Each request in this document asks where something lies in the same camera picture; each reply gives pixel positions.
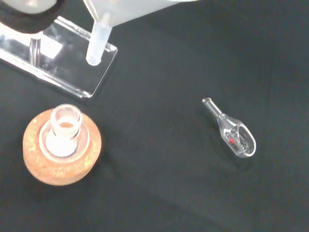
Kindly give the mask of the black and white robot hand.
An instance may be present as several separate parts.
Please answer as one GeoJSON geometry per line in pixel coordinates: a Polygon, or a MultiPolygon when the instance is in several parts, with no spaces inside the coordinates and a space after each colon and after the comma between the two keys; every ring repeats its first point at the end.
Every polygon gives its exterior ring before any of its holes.
{"type": "Polygon", "coordinates": [[[21,33],[38,33],[55,21],[64,3],[64,0],[2,0],[0,22],[21,33]]]}

